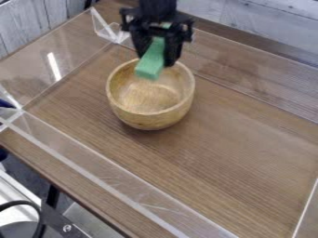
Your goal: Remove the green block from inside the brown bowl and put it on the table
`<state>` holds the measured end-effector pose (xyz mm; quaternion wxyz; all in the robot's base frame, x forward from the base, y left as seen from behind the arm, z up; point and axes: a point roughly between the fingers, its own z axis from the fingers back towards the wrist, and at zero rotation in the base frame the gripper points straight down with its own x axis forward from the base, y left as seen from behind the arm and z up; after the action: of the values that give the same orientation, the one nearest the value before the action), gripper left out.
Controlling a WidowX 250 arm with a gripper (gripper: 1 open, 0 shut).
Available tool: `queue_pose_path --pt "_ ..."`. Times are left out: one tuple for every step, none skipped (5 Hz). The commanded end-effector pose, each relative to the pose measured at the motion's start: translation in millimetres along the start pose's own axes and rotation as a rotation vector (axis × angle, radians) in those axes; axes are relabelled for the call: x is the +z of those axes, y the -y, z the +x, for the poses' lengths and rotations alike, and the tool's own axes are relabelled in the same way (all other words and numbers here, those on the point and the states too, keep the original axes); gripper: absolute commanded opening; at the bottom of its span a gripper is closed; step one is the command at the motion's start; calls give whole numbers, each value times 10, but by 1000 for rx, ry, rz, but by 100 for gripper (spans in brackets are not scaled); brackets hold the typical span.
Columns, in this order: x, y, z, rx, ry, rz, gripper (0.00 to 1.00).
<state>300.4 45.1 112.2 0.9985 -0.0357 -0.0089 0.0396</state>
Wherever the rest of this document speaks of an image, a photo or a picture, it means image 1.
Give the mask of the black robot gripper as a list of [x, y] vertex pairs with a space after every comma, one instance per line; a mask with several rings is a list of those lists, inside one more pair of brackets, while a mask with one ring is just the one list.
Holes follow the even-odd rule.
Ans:
[[136, 55], [142, 58], [152, 37], [164, 37], [164, 66], [180, 58], [183, 42], [192, 38], [194, 20], [176, 9], [176, 0], [138, 0], [138, 7], [122, 7], [122, 30], [132, 36]]

